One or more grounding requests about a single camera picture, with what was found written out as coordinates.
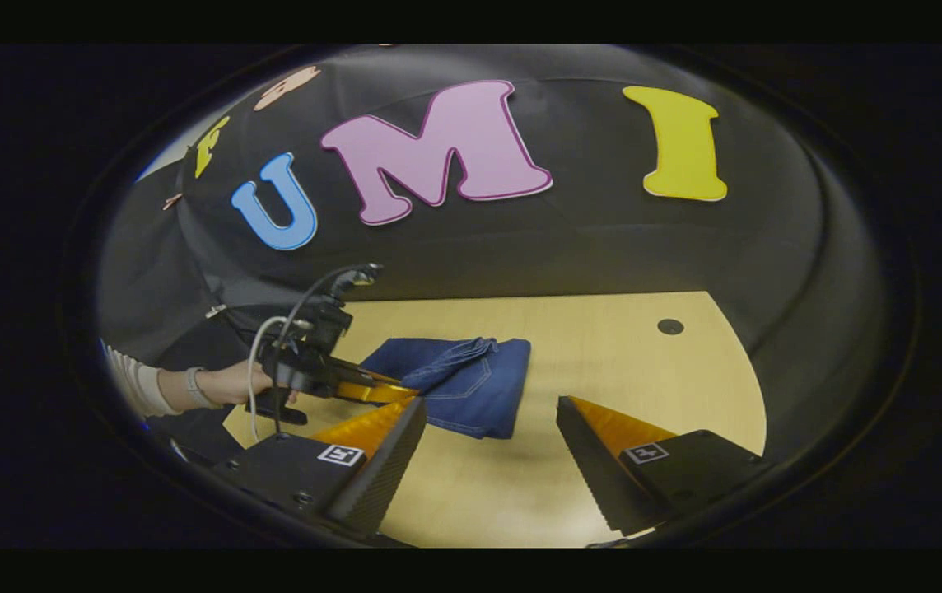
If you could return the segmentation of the blue denim jeans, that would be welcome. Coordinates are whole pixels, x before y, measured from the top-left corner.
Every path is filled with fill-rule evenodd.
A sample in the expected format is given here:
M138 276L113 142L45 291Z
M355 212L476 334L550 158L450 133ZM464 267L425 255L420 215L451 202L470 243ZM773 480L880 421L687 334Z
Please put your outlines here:
M512 438L529 372L531 342L392 338L361 362L425 399L427 422L463 436Z

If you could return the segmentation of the grey wristband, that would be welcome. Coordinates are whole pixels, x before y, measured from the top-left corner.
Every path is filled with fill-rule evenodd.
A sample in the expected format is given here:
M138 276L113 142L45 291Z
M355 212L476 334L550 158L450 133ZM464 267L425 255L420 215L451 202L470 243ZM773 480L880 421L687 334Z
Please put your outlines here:
M198 374L199 372L204 371L203 367L190 367L186 369L184 376L186 382L186 393L189 394L189 397L192 398L193 402L196 402L197 408L201 409L219 409L222 406L219 403L212 401L208 398L207 394L204 393L203 388L199 386L198 383Z

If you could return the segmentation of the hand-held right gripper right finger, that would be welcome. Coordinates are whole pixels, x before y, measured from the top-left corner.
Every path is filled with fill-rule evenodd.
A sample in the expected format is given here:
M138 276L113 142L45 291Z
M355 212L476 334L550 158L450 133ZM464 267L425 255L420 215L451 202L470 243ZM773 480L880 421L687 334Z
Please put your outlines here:
M555 423L608 528L622 536L684 521L772 469L711 429L674 434L573 395L557 399Z

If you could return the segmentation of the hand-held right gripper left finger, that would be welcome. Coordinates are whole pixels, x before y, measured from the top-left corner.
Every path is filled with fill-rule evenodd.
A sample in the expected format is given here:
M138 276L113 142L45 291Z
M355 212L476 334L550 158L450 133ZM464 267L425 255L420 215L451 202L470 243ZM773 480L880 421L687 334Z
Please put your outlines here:
M366 540L380 530L426 425L426 403L411 395L314 436L270 436L212 473L294 521Z

